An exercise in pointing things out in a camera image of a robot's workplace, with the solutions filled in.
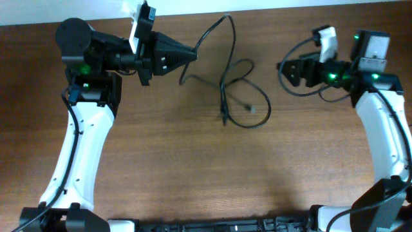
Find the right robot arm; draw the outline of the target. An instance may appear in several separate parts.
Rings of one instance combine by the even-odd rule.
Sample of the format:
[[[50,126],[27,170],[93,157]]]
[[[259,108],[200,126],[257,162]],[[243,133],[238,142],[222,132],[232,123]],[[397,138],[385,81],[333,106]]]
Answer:
[[[411,131],[400,79],[385,71],[389,34],[358,30],[349,61],[337,59],[334,27],[315,29],[310,41],[319,51],[286,55],[277,64],[279,82],[289,94],[301,81],[310,95],[345,90],[366,132],[375,182],[350,206],[312,206],[303,230],[410,231]]]

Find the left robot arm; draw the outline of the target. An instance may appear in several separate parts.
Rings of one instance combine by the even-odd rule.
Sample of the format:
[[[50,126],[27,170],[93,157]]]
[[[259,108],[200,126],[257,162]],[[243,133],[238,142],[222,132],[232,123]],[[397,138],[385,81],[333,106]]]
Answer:
[[[19,231],[136,231],[138,220],[105,220],[93,211],[102,149],[117,116],[122,76],[140,83],[196,60],[194,48],[153,31],[151,19],[137,19],[129,38],[96,31],[79,18],[63,21],[55,34],[66,65],[62,101],[68,125],[57,165],[35,208],[25,207]]]

